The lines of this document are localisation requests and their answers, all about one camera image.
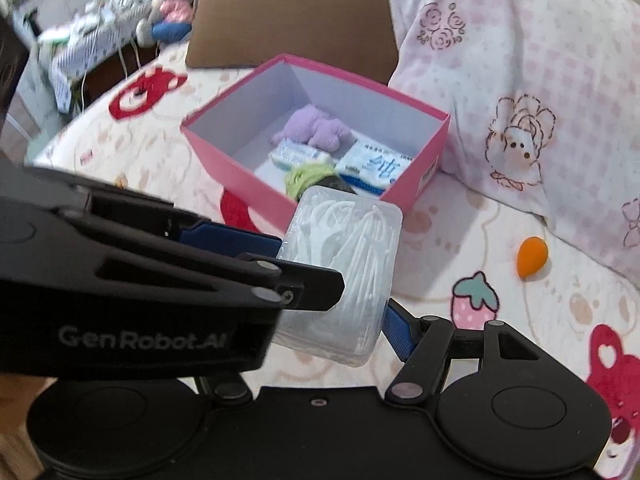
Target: brown pillow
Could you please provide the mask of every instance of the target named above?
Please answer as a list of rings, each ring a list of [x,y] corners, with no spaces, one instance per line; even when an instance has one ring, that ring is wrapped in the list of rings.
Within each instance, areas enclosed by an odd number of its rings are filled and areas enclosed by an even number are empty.
[[[386,84],[398,64],[388,0],[198,0],[190,68],[294,54]]]

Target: stuffed animal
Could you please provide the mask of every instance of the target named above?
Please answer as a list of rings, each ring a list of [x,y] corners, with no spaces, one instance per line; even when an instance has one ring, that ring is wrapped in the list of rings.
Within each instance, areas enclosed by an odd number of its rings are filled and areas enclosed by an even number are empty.
[[[175,43],[191,31],[193,0],[152,0],[151,13],[136,27],[140,46]]]
[[[340,148],[340,140],[351,135],[351,130],[339,119],[330,119],[313,105],[296,110],[280,133],[271,138],[273,144],[283,139],[308,144],[318,150],[333,153]]]

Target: pink checkered pillow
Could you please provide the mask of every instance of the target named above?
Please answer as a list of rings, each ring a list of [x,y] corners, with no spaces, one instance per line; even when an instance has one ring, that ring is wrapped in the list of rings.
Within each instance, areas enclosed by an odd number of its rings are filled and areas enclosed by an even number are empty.
[[[444,171],[640,286],[640,7],[391,0],[389,86],[452,114]]]

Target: barcode label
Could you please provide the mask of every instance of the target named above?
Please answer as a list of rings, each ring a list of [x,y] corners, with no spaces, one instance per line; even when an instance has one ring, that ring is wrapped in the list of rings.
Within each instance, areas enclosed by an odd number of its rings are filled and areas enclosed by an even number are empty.
[[[429,169],[424,173],[424,175],[420,179],[420,184],[418,184],[418,193],[420,194],[424,187],[429,183],[431,177],[436,172],[436,167],[438,166],[439,156],[436,157],[436,160],[433,161],[433,164],[429,166]]]

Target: purple plush toy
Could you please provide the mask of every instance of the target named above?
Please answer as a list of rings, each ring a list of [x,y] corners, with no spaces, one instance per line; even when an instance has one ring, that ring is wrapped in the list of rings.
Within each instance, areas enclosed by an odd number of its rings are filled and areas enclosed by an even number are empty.
[[[351,130],[343,122],[330,119],[315,106],[307,105],[293,113],[282,131],[271,137],[271,142],[278,144],[283,139],[289,139],[333,153],[340,148],[340,139],[350,134]]]

